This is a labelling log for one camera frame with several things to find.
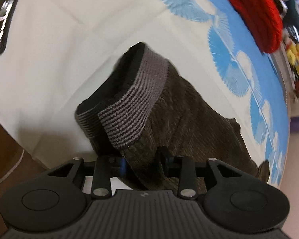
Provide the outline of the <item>dark brown corduroy pants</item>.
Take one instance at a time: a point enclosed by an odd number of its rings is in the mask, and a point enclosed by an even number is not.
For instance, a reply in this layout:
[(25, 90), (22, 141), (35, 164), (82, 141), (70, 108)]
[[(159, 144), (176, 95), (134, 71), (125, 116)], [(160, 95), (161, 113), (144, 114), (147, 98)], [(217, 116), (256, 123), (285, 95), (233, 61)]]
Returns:
[(99, 158), (126, 160), (122, 182), (133, 189), (177, 190), (177, 179), (163, 174), (159, 147), (196, 162), (217, 158), (269, 180), (269, 163), (251, 159), (237, 121), (212, 109), (168, 59), (143, 42), (122, 55), (105, 82), (79, 104), (75, 118)]

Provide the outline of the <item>blue and white bed sheet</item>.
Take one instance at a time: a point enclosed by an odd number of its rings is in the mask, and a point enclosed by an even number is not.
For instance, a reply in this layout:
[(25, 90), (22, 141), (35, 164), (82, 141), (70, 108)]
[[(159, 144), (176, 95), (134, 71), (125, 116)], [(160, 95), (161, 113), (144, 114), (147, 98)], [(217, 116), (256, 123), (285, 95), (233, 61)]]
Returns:
[(269, 183), (279, 186), (289, 126), (284, 91), (228, 0), (18, 0), (0, 55), (0, 124), (45, 167), (93, 158), (75, 110), (139, 42), (237, 120), (251, 158), (268, 160)]

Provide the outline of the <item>yellow plush toy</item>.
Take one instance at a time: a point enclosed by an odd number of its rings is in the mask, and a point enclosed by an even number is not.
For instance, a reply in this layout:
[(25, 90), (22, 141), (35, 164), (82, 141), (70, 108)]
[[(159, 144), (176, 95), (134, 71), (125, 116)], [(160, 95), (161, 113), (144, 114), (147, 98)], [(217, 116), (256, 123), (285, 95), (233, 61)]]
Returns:
[(286, 55), (291, 68), (299, 76), (299, 43), (290, 42), (287, 44)]

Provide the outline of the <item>red folded blanket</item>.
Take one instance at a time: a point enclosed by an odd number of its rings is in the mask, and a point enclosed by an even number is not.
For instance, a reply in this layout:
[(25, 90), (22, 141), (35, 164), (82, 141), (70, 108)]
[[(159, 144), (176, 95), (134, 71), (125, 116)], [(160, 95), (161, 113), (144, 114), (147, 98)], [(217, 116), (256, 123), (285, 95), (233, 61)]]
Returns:
[(258, 48), (273, 53), (282, 40), (282, 19), (274, 0), (228, 0), (251, 32)]

